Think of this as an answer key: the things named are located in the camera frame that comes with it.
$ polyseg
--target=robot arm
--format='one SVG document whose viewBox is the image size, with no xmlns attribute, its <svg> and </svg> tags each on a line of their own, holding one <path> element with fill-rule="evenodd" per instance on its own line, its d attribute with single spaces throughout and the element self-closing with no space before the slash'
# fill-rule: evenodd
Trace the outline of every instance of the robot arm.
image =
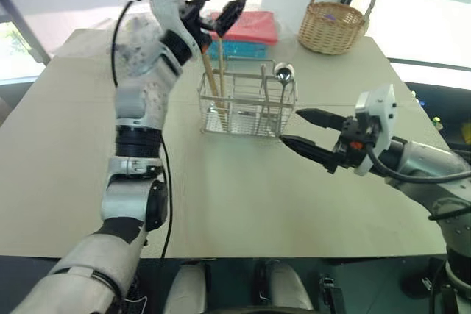
<svg viewBox="0 0 471 314">
<path fill-rule="evenodd" d="M 32 289 L 14 313 L 114 313 L 126 298 L 147 233 L 167 215 L 165 171 L 159 157 L 168 98 L 182 65 L 240 16 L 246 0 L 231 1 L 216 21 L 199 11 L 207 0 L 151 0 L 164 29 L 152 62 L 116 88 L 116 155 L 110 158 L 102 199 L 102 227 L 84 238 Z"/>
<path fill-rule="evenodd" d="M 296 153 L 335 173 L 338 166 L 368 171 L 418 202 L 437 221 L 447 244 L 446 272 L 458 291 L 456 301 L 469 307 L 471 299 L 471 166 L 460 156 L 392 135 L 397 105 L 392 85 L 362 93 L 355 117 L 315 109 L 297 114 L 312 124 L 340 131 L 332 151 L 298 136 L 281 140 Z"/>
</svg>

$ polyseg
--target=beige table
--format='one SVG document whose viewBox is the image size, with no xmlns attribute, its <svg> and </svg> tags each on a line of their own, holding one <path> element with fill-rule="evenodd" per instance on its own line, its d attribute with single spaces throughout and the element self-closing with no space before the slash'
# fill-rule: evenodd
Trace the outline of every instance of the beige table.
<svg viewBox="0 0 471 314">
<path fill-rule="evenodd" d="M 299 47 L 298 107 L 353 114 L 362 90 L 392 82 L 395 134 L 446 148 L 371 38 L 330 57 Z M 374 257 L 434 254 L 445 244 L 427 212 L 383 180 L 328 174 L 273 140 L 202 134 L 189 63 L 164 136 L 174 180 L 170 257 Z M 61 257 L 101 224 L 114 148 L 107 57 L 55 57 L 0 128 L 0 254 Z M 286 133 L 333 147 L 337 134 L 293 115 Z M 143 257 L 160 254 L 166 225 Z"/>
</svg>

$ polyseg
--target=black cable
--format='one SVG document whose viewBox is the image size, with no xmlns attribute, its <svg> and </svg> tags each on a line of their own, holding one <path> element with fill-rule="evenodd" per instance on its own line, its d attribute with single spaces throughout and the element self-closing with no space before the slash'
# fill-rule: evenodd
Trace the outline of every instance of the black cable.
<svg viewBox="0 0 471 314">
<path fill-rule="evenodd" d="M 406 174 L 398 173 L 393 171 L 389 167 L 386 167 L 376 156 L 375 151 L 373 151 L 373 145 L 368 143 L 365 145 L 366 153 L 368 157 L 373 162 L 373 165 L 385 176 L 390 176 L 396 180 L 406 183 L 414 183 L 414 184 L 439 184 L 439 183 L 446 183 L 452 182 L 454 180 L 460 180 L 469 178 L 471 176 L 471 171 L 465 171 L 456 174 L 449 174 L 447 176 L 408 176 Z"/>
<path fill-rule="evenodd" d="M 452 149 L 453 152 L 455 152 L 457 155 L 459 155 L 463 160 L 468 162 L 471 165 L 471 150 L 457 150 L 457 149 Z"/>
<path fill-rule="evenodd" d="M 111 40 L 111 75 L 113 76 L 113 82 L 115 84 L 115 88 L 118 87 L 118 80 L 116 78 L 116 67 L 115 67 L 116 38 L 118 37 L 119 26 L 121 25 L 121 22 L 123 21 L 123 18 L 126 15 L 126 12 L 131 7 L 133 2 L 134 2 L 133 0 L 129 0 L 126 3 L 126 5 L 124 5 L 124 8 L 121 11 L 121 14 L 119 15 L 118 21 L 116 22 L 115 30 L 113 32 L 113 38 Z"/>
<path fill-rule="evenodd" d="M 165 142 L 163 141 L 163 137 L 162 137 L 162 147 L 163 147 L 163 151 L 165 153 L 165 161 L 166 161 L 166 165 L 167 165 L 167 174 L 168 174 L 168 179 L 169 179 L 169 227 L 167 229 L 167 236 L 165 238 L 165 243 L 163 244 L 162 254 L 160 255 L 160 263 L 159 263 L 160 268 L 162 267 L 163 259 L 165 258 L 167 248 L 169 247 L 170 235 L 171 235 L 171 225 L 173 224 L 173 221 L 174 221 L 174 202 L 173 202 L 173 190 L 172 190 L 172 186 L 171 186 L 169 153 L 167 152 L 167 146 L 165 145 Z"/>
<path fill-rule="evenodd" d="M 467 213 L 471 213 L 471 206 L 463 207 L 459 210 L 450 211 L 448 213 L 440 213 L 438 215 L 430 215 L 430 216 L 428 216 L 428 219 L 430 221 L 446 220 L 447 218 L 458 217 L 458 216 L 466 215 Z"/>
<path fill-rule="evenodd" d="M 432 287 L 430 289 L 430 296 L 428 297 L 428 313 L 429 314 L 435 314 L 435 290 L 436 290 L 436 284 L 439 280 L 440 275 L 442 274 L 445 264 L 447 261 L 445 260 L 438 270 L 436 271 L 435 275 L 433 275 L 433 280 L 432 280 Z"/>
</svg>

